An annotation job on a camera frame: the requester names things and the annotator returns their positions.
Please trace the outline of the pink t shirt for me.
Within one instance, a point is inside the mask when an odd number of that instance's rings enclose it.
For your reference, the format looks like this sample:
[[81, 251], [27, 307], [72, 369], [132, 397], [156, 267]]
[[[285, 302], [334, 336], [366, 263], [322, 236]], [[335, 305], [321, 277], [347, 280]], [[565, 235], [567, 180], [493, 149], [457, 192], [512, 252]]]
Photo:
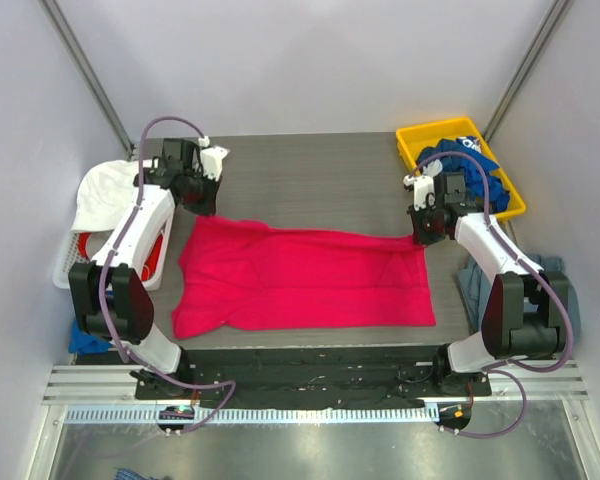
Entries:
[[424, 249], [412, 236], [274, 228], [199, 217], [181, 253], [178, 339], [244, 331], [432, 327]]

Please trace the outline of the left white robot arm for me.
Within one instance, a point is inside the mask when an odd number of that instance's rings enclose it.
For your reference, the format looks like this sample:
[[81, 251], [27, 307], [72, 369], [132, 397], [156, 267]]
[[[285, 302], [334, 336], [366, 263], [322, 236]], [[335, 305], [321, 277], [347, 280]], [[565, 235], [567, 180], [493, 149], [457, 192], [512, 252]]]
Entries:
[[228, 154], [206, 137], [164, 140], [160, 155], [137, 162], [129, 205], [106, 243], [68, 273], [79, 328], [158, 377], [159, 388], [173, 399], [191, 391], [192, 370], [183, 348], [155, 324], [142, 270], [155, 242], [168, 240], [177, 206], [199, 216], [215, 214]]

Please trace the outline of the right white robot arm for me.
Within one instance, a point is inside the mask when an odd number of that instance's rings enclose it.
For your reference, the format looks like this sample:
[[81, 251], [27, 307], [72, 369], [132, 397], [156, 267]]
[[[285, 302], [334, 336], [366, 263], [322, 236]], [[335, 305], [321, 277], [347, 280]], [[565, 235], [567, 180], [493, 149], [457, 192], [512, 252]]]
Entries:
[[469, 199], [460, 173], [408, 175], [408, 209], [416, 244], [456, 241], [473, 257], [491, 287], [478, 332], [439, 348], [431, 380], [452, 395], [480, 373], [509, 362], [526, 370], [528, 357], [559, 355], [559, 369], [571, 356], [574, 329], [568, 312], [569, 281], [545, 272], [504, 233], [484, 205]]

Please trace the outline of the grey-blue t shirt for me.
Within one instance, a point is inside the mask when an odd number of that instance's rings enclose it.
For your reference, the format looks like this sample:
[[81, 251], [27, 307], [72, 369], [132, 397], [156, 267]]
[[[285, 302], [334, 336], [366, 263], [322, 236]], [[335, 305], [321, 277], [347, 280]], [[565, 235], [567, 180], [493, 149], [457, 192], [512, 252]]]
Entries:
[[[566, 271], [565, 263], [559, 256], [532, 253], [528, 253], [527, 256], [546, 272]], [[457, 272], [456, 278], [471, 328], [473, 331], [479, 331], [491, 292], [491, 283], [473, 257], [469, 257], [466, 267]], [[568, 290], [567, 310], [574, 338], [578, 339], [581, 333], [581, 318], [577, 293], [572, 284], [569, 285]]]

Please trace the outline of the white t shirt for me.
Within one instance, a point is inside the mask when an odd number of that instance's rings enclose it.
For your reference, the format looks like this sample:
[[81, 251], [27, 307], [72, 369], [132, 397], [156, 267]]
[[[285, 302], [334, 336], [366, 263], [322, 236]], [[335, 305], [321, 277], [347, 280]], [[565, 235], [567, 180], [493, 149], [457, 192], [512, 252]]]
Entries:
[[125, 160], [103, 162], [91, 168], [78, 188], [71, 231], [114, 230], [128, 205], [137, 197], [134, 179], [138, 172], [138, 162]]

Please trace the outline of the yellow plastic tray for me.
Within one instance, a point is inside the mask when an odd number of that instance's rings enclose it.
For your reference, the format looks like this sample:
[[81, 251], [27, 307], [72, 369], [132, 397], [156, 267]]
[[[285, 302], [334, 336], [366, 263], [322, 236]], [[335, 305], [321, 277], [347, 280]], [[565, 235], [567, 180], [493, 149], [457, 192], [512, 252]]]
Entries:
[[[457, 117], [401, 127], [395, 132], [395, 136], [399, 155], [409, 171], [416, 167], [416, 160], [423, 149], [435, 147], [442, 139], [455, 141], [459, 137], [470, 137], [472, 140], [475, 140], [476, 144], [480, 147], [480, 153], [494, 163], [499, 164], [488, 143], [480, 134], [473, 121], [468, 117]], [[510, 196], [506, 209], [497, 208], [495, 212], [496, 218], [500, 222], [506, 222], [515, 216], [523, 214], [526, 211], [526, 205], [501, 166], [498, 166], [493, 171], [492, 177], [498, 178], [502, 182], [503, 189]]]

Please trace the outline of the white plastic basket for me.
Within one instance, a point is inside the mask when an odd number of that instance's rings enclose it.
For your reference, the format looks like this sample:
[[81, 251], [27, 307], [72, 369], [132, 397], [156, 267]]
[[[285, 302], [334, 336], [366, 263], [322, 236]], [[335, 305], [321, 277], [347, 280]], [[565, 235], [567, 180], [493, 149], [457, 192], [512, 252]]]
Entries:
[[[171, 229], [172, 229], [172, 224], [173, 224], [173, 219], [174, 219], [174, 214], [171, 214], [171, 216], [163, 223], [161, 229], [158, 231], [158, 234], [161, 231], [164, 232], [162, 257], [161, 257], [161, 261], [159, 262], [159, 267], [158, 267], [158, 272], [157, 272], [157, 274], [159, 275], [159, 284], [157, 285], [157, 287], [155, 289], [151, 289], [151, 290], [148, 290], [144, 286], [148, 291], [154, 291], [160, 287], [160, 284], [162, 281], [162, 274], [163, 274], [163, 270], [164, 270], [164, 263], [166, 260], [166, 252], [167, 252], [167, 248], [168, 248], [169, 237], [171, 234]], [[70, 269], [73, 267], [73, 265], [75, 263], [79, 263], [79, 264], [88, 263], [88, 261], [81, 259], [80, 255], [78, 253], [78, 248], [77, 248], [78, 234], [79, 233], [70, 232], [64, 241], [63, 250], [59, 256], [59, 259], [58, 259], [55, 269], [54, 269], [54, 273], [52, 275], [52, 281], [57, 288], [69, 289], [68, 273], [69, 273]]]

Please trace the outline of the blue cloth at left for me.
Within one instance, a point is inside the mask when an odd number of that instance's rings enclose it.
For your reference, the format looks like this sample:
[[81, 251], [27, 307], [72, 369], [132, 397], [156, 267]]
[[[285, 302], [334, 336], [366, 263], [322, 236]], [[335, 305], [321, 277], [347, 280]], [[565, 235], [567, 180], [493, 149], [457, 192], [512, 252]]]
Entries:
[[111, 344], [80, 330], [77, 320], [71, 326], [68, 352], [77, 355], [93, 355], [106, 353]]

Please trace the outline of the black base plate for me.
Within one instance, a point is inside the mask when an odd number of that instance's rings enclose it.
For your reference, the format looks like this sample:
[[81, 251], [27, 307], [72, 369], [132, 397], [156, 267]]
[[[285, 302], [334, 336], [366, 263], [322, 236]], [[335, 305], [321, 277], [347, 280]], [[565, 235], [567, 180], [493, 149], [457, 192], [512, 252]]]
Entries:
[[433, 397], [488, 397], [482, 373], [455, 374], [436, 346], [189, 350], [189, 382], [233, 380], [233, 409], [419, 408]]

